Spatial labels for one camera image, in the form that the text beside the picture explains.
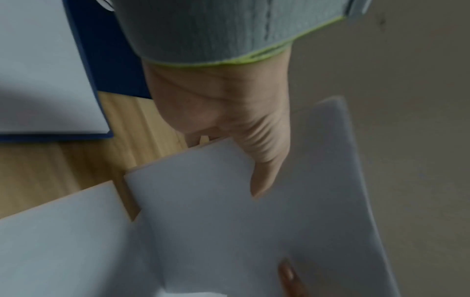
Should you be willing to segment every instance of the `wooden surface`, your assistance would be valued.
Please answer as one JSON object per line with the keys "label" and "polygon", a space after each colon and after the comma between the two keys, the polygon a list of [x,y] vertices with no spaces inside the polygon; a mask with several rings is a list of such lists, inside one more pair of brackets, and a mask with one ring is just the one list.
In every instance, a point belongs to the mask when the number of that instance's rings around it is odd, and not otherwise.
{"label": "wooden surface", "polygon": [[112,139],[0,144],[0,218],[113,180],[131,218],[139,209],[125,171],[187,148],[152,100],[111,93],[99,99]]}

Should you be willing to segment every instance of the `lime green lining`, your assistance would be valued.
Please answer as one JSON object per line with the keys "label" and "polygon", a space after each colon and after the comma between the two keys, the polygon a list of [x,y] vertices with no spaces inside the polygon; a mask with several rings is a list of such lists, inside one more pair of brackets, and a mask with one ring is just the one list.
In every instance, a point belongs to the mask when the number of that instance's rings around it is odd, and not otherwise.
{"label": "lime green lining", "polygon": [[284,50],[286,50],[294,40],[297,38],[300,38],[308,33],[311,33],[315,30],[319,30],[323,27],[326,27],[332,23],[341,21],[345,19],[345,16],[337,17],[334,18],[326,23],[321,24],[318,27],[315,27],[313,29],[307,30],[305,32],[302,32],[298,34],[297,36],[289,39],[288,41],[282,42],[280,44],[276,44],[274,46],[271,46],[269,48],[263,48],[260,50],[257,50],[255,52],[249,53],[247,55],[244,55],[242,57],[234,58],[234,59],[229,59],[229,60],[223,60],[223,61],[217,61],[217,62],[208,62],[208,63],[199,63],[199,64],[166,64],[166,63],[161,63],[161,62],[153,62],[151,63],[156,64],[156,65],[161,65],[161,66],[168,66],[168,67],[175,67],[175,68],[189,68],[189,67],[209,67],[209,66],[218,66],[218,65],[241,65],[241,64],[249,64],[249,63],[254,63],[258,62],[267,58],[270,58],[272,56],[275,56],[277,54],[280,54]]}

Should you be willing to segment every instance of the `gray wall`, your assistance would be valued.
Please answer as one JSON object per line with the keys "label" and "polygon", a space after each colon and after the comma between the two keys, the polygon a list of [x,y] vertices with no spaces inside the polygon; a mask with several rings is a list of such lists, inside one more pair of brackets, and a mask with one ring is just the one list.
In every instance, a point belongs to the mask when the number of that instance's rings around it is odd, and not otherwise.
{"label": "gray wall", "polygon": [[403,296],[470,292],[470,1],[374,0],[294,44],[293,110],[348,99]]}

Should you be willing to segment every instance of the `wood grain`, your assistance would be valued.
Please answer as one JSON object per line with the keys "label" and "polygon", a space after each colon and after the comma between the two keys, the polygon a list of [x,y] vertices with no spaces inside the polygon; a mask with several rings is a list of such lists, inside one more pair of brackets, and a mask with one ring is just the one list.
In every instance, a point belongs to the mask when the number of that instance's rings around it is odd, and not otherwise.
{"label": "wood grain", "polygon": [[127,169],[187,148],[152,100],[100,92],[115,136],[106,140],[0,145],[0,218],[113,180],[133,219]]}

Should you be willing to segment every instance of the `gray sleeve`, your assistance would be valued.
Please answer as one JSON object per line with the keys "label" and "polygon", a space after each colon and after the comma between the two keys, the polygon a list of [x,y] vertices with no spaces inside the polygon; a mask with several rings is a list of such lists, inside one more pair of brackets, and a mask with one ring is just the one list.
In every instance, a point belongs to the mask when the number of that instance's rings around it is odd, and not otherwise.
{"label": "gray sleeve", "polygon": [[230,63],[342,18],[350,0],[113,0],[134,51],[167,65]]}

